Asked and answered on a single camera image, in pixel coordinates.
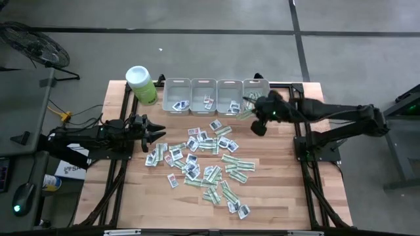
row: gray floor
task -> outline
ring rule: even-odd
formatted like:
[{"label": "gray floor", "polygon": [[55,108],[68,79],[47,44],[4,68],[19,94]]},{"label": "gray floor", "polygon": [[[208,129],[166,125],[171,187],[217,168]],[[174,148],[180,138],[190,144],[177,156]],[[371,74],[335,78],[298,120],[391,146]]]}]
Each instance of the gray floor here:
[{"label": "gray floor", "polygon": [[[419,31],[415,0],[295,0],[302,30]],[[12,0],[0,20],[31,26],[292,30],[286,0]],[[70,54],[68,69],[82,80],[59,83],[51,99],[70,111],[103,101],[108,81],[124,79],[134,65],[153,77],[252,77],[302,81],[294,36],[48,33]],[[420,38],[303,37],[310,80],[321,82],[326,102],[388,108],[419,83]],[[0,45],[0,66],[33,66]],[[75,117],[82,122],[100,109]],[[47,114],[43,130],[58,125]],[[398,179],[384,138],[359,136],[340,147],[346,194],[354,225],[361,229],[420,234],[420,189],[384,192]],[[81,186],[69,182],[70,189]],[[76,193],[51,197],[46,214],[66,226]]]}]

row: wooden tabletop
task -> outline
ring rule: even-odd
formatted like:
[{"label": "wooden tabletop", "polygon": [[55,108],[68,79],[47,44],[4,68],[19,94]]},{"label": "wooden tabletop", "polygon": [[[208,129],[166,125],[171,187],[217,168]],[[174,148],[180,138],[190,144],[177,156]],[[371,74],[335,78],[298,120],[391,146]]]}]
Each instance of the wooden tabletop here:
[{"label": "wooden tabletop", "polygon": [[[303,83],[304,95],[324,101],[319,83]],[[123,101],[125,81],[110,81],[106,93],[103,120],[119,119]],[[287,89],[278,89],[288,100]],[[215,133],[209,123],[218,119],[224,126],[231,126],[232,132],[226,137],[233,139],[239,149],[232,155],[244,161],[256,164],[255,172],[245,172],[248,181],[241,184],[232,180],[223,171],[226,180],[241,204],[247,204],[251,210],[249,216],[240,220],[237,214],[231,214],[224,197],[220,205],[203,200],[204,187],[184,185],[184,175],[177,167],[169,167],[165,161],[157,167],[144,166],[147,153],[141,152],[140,143],[136,142],[133,158],[129,161],[127,175],[119,212],[119,228],[162,228],[162,229],[310,229],[302,170],[295,160],[292,139],[295,129],[289,123],[271,122],[267,125],[266,136],[258,137],[250,130],[253,119],[237,121],[233,118],[214,117],[170,117],[162,110],[163,89],[158,88],[159,101],[153,106],[139,106],[138,114],[147,114],[151,122],[166,126],[166,135],[159,142],[169,145],[188,140],[187,129],[199,127],[206,130],[210,137]],[[133,95],[127,109],[130,112]],[[329,130],[328,120],[312,125],[312,130]],[[190,153],[183,151],[184,157]],[[222,154],[229,152],[220,148],[219,155],[210,151],[197,150],[198,164],[203,170],[210,165],[224,167]],[[83,221],[98,204],[104,194],[110,161],[99,161],[90,167],[86,174],[75,224]],[[337,167],[331,163],[319,163],[324,195],[340,217],[351,225],[346,193]],[[179,186],[172,189],[167,179],[174,173]],[[108,218],[112,213],[113,199],[110,201]],[[321,222],[318,201],[314,201],[317,219]]]}]

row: computer mouse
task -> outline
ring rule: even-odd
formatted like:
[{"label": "computer mouse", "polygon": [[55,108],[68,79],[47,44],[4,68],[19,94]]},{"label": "computer mouse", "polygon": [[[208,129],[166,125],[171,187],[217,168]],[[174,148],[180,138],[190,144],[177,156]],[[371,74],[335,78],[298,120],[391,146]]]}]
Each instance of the computer mouse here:
[{"label": "computer mouse", "polygon": [[16,189],[12,201],[12,210],[15,216],[25,216],[32,206],[35,184],[26,183]]}]

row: plastic bottle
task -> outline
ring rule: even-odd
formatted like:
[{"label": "plastic bottle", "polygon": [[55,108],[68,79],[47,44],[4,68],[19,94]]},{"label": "plastic bottle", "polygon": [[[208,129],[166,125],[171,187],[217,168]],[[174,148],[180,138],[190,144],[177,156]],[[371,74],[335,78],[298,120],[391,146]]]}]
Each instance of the plastic bottle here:
[{"label": "plastic bottle", "polygon": [[125,79],[141,104],[153,105],[158,101],[158,92],[146,68],[133,66],[125,74]]}]

